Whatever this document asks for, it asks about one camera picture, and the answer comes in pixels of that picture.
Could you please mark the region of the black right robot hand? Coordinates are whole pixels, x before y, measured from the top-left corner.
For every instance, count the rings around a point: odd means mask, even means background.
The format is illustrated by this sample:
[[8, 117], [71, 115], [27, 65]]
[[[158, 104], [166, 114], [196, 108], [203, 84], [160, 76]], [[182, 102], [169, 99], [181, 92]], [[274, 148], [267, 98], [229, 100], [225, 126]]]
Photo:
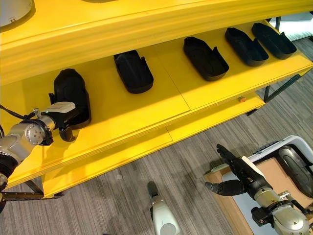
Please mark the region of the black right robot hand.
[[265, 188], [272, 189], [265, 177], [255, 171], [242, 158], [236, 157], [224, 146], [217, 144], [217, 152], [229, 165], [231, 171], [237, 176], [236, 180], [221, 183], [205, 182], [204, 185], [212, 192], [222, 196], [234, 196], [248, 193], [251, 198]]

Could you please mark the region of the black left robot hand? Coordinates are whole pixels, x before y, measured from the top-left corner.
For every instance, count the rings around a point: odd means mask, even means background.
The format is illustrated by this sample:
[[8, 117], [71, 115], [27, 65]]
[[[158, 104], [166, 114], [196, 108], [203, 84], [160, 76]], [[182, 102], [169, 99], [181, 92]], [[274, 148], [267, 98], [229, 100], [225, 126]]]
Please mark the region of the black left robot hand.
[[58, 129], [62, 140], [66, 142], [75, 140], [69, 123], [78, 116], [79, 112], [73, 102], [56, 102], [46, 108], [42, 114], [49, 118], [49, 122], [46, 123], [49, 131]]

